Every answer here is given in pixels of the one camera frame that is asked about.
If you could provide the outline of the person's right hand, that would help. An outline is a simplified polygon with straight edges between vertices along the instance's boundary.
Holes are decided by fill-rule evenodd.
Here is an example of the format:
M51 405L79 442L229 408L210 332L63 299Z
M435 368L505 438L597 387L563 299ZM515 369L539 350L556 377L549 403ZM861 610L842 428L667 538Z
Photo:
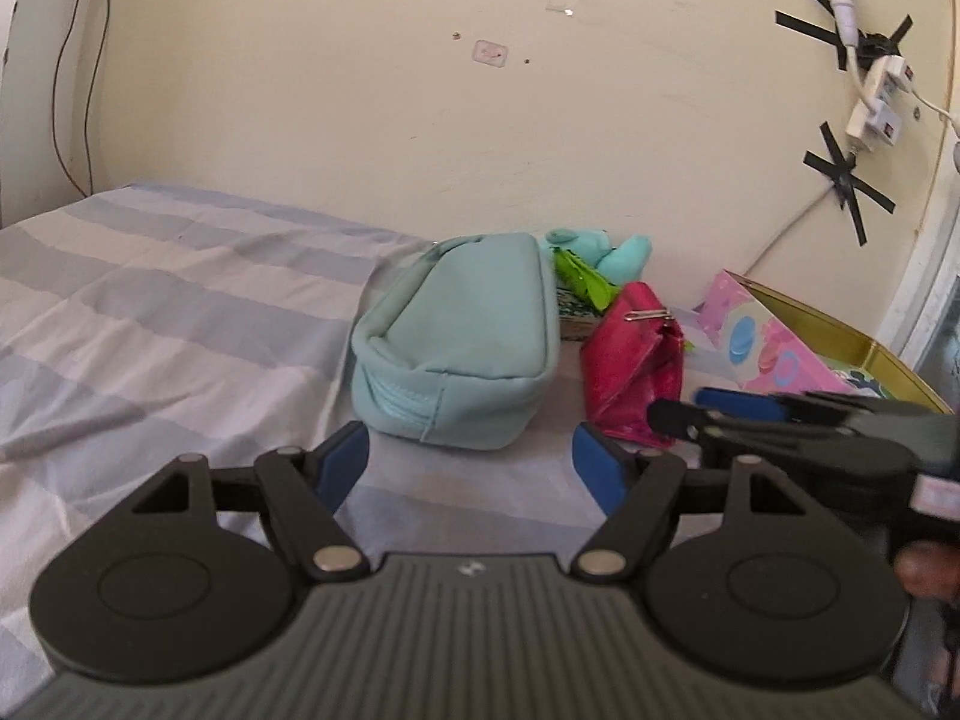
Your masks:
M960 551L950 544L914 543L896 556L896 577L916 598L955 603L960 595Z

